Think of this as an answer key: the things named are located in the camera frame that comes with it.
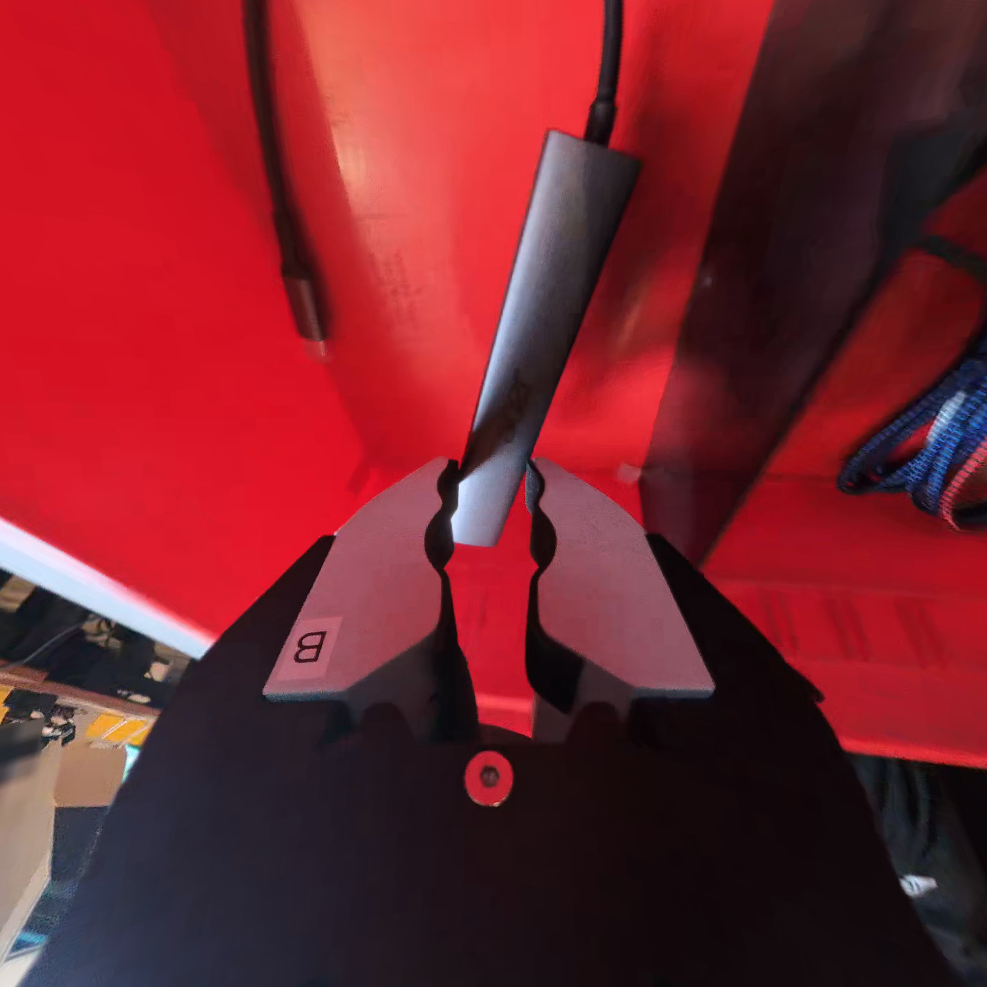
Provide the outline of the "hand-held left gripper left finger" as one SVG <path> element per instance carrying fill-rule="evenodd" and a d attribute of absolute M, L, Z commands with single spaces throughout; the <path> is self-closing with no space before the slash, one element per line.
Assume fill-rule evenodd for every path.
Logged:
<path fill-rule="evenodd" d="M 346 723 L 398 710 L 412 734 L 478 734 L 450 577 L 459 466 L 436 458 L 342 525 L 278 653 L 264 696 L 327 701 Z"/>

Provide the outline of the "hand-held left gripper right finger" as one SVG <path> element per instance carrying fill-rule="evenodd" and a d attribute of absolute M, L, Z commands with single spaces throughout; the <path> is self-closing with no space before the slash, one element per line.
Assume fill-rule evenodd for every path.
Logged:
<path fill-rule="evenodd" d="M 556 718 L 606 704 L 706 700 L 715 684 L 646 531 L 623 506 L 546 458 L 528 465 L 532 518 L 525 667 Z"/>

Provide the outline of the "grey usb hub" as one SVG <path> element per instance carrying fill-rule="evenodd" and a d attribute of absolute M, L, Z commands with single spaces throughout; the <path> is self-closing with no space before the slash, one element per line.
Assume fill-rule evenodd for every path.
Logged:
<path fill-rule="evenodd" d="M 546 134 L 461 463 L 458 545 L 500 540 L 638 173 L 627 154 Z"/>

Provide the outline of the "red plastic bin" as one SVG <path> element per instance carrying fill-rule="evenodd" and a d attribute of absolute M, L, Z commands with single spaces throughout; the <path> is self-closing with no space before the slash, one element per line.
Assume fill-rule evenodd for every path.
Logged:
<path fill-rule="evenodd" d="M 642 163 L 538 454 L 639 483 L 774 2 L 627 2 Z M 578 134 L 602 2 L 269 2 L 284 155 L 327 292 L 298 338 L 239 2 L 2 2 L 2 521 L 202 652 L 314 539 L 458 457 L 547 130 Z M 951 363 L 985 288 L 903 253 L 709 577 L 845 747 L 985 767 L 985 534 L 835 489 Z"/>

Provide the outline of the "yellow storage bin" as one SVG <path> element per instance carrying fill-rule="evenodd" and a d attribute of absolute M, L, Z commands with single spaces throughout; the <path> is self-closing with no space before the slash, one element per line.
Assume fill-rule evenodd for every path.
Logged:
<path fill-rule="evenodd" d="M 86 720 L 83 739 L 95 747 L 140 749 L 155 722 L 156 717 L 143 718 L 100 711 Z"/>

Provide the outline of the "black bin divider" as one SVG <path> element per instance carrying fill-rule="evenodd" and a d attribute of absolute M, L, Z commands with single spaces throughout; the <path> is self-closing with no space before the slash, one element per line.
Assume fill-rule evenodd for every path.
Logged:
<path fill-rule="evenodd" d="M 639 483 L 706 561 L 857 317 L 985 155 L 984 1 L 774 2 Z"/>

